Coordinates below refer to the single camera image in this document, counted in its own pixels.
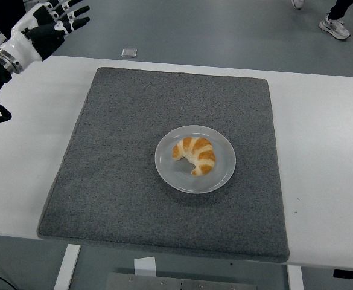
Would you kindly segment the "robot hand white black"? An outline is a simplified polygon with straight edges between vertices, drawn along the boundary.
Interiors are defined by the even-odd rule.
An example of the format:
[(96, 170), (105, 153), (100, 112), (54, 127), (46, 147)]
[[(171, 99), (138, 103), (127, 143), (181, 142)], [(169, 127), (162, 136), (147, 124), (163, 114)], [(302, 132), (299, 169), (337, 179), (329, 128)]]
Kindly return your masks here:
[(9, 73), (21, 73), (31, 63), (51, 56), (75, 30), (85, 26), (89, 6), (80, 1), (46, 1), (26, 12), (0, 45), (0, 64)]

